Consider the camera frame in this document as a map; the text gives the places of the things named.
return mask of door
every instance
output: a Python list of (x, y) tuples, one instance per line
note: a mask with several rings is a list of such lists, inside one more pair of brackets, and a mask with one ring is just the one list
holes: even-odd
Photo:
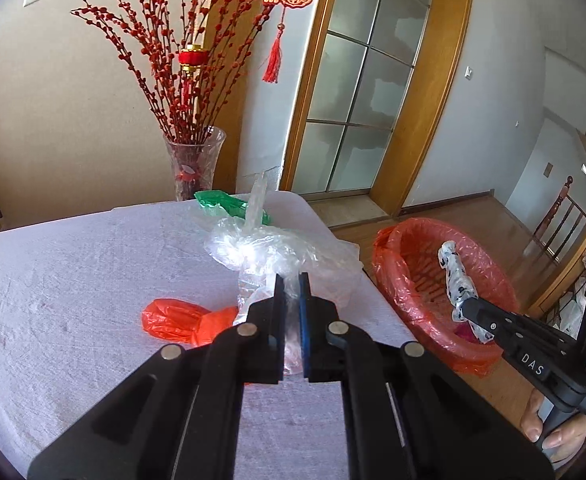
[(369, 192), (415, 67), (430, 2), (335, 0), (292, 191), (318, 198)]

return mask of trash bin liner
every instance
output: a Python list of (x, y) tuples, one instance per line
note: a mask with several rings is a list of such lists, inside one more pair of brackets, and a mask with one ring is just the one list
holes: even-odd
[(478, 295), (518, 312), (509, 279), (486, 251), (455, 227), (430, 218), (411, 218), (377, 234), (373, 247), (377, 288), (420, 343), (456, 372), (483, 377), (502, 349), (493, 341), (465, 340), (460, 336), (462, 325), (451, 319), (446, 272), (438, 262), (438, 249), (448, 240), (455, 242)]

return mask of white tablecloth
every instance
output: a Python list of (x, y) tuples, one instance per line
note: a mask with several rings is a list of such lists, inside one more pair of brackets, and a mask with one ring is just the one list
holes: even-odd
[[(139, 205), (0, 233), (0, 449), (26, 475), (33, 457), (164, 342), (140, 312), (154, 298), (217, 310), (237, 276), (203, 250), (195, 202)], [(272, 192), (276, 226), (333, 236), (295, 194)], [(374, 285), (342, 319), (374, 339), (411, 339)], [(348, 477), (339, 384), (296, 376), (245, 389), (237, 479)]]

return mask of wooden newel post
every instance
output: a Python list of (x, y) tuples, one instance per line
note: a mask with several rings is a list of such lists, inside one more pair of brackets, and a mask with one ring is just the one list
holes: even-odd
[(548, 210), (547, 215), (542, 219), (542, 222), (540, 222), (540, 225), (538, 225), (538, 227), (535, 229), (535, 231), (533, 233), (533, 236), (535, 238), (537, 238), (538, 240), (540, 240), (542, 238), (542, 235), (547, 230), (549, 224), (551, 224), (551, 220), (553, 220), (553, 217), (558, 212), (558, 209), (560, 209), (562, 202), (564, 201), (566, 196), (569, 194), (569, 187), (571, 186), (571, 184), (573, 184), (573, 177), (569, 175), (566, 178), (566, 182), (564, 183), (564, 186), (562, 186), (562, 189), (560, 190), (560, 194), (558, 195), (558, 198), (556, 199), (555, 202), (553, 202), (551, 209)]

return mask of green plastic bag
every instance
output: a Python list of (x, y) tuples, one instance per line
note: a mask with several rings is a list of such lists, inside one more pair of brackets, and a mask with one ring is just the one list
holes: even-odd
[[(230, 216), (246, 218), (246, 206), (248, 202), (231, 196), (224, 191), (217, 189), (211, 191), (198, 191), (195, 193), (195, 199), (204, 209), (213, 209), (218, 206), (222, 207)], [(262, 224), (271, 225), (271, 217), (265, 210), (262, 210)]]

